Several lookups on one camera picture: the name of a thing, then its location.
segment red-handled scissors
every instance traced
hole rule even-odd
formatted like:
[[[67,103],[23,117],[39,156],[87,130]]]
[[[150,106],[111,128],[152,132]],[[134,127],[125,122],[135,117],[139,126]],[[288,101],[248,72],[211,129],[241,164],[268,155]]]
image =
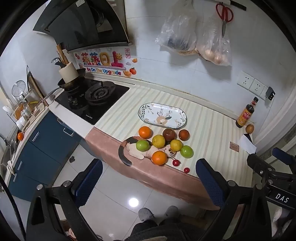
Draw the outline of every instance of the red-handled scissors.
[[[222,13],[220,14],[218,10],[218,6],[222,6]],[[222,3],[218,3],[216,5],[216,11],[219,17],[222,19],[222,37],[224,37],[225,30],[226,30],[226,24],[232,21],[233,19],[233,11],[229,7],[225,7]],[[231,13],[231,19],[228,18],[228,11]]]

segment drawer handle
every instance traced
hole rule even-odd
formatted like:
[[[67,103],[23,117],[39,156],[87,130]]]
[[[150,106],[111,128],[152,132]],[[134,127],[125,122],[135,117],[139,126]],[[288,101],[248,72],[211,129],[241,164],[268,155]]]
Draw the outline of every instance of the drawer handle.
[[[34,142],[37,138],[37,136],[39,136],[39,132],[37,132],[36,136],[33,138],[32,142]]]
[[[63,132],[65,132],[67,135],[69,135],[69,136],[71,136],[71,137],[74,136],[74,132],[73,132],[72,134],[69,134],[69,133],[67,133],[67,132],[65,131],[65,129],[66,129],[66,128],[63,129]]]
[[[58,123],[60,123],[61,125],[63,125],[63,122],[58,118],[57,119]]]
[[[20,161],[20,165],[19,167],[17,168],[17,170],[19,171],[20,170],[20,166],[22,165],[22,161]]]
[[[14,179],[13,179],[13,182],[15,182],[15,179],[17,178],[17,173],[15,174],[15,177],[14,177]]]

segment plate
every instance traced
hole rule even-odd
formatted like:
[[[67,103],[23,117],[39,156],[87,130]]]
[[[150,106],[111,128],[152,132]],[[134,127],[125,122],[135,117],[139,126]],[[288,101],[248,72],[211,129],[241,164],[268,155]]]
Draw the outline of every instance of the plate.
[[[185,125],[187,116],[180,108],[147,103],[139,108],[138,116],[146,123],[177,129]]]

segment foot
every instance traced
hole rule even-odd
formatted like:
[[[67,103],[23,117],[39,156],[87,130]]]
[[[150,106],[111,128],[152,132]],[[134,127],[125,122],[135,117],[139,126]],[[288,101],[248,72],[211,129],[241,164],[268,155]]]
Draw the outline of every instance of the foot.
[[[139,219],[144,222],[149,219],[154,219],[153,213],[148,208],[141,208],[138,211]]]
[[[178,218],[180,215],[176,206],[170,206],[165,212],[165,218]]]

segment cabinet door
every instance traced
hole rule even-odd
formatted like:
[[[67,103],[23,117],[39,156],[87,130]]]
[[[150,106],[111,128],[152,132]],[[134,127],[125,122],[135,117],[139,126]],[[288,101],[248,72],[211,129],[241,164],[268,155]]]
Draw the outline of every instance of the cabinet door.
[[[14,171],[49,185],[53,183],[60,168],[60,163],[27,142],[17,160]]]
[[[29,141],[57,162],[63,163],[80,139],[77,133],[62,126],[57,117],[48,112],[33,131]]]
[[[41,183],[23,175],[22,173],[16,173],[16,176],[11,176],[8,189],[13,196],[30,202],[32,201],[36,187],[39,184]]]

